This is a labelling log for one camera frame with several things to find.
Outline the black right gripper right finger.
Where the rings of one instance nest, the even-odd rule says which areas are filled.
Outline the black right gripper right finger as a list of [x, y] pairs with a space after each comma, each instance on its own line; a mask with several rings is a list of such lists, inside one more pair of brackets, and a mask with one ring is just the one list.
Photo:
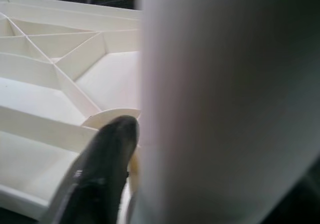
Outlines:
[[319, 156], [275, 200], [260, 223], [319, 223]]

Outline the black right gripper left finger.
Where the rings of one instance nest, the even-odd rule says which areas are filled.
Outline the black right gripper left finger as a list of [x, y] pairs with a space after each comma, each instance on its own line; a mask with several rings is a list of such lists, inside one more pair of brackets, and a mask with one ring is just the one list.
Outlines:
[[49, 223], [116, 223], [139, 126], [120, 116], [102, 127], [73, 162], [48, 206]]

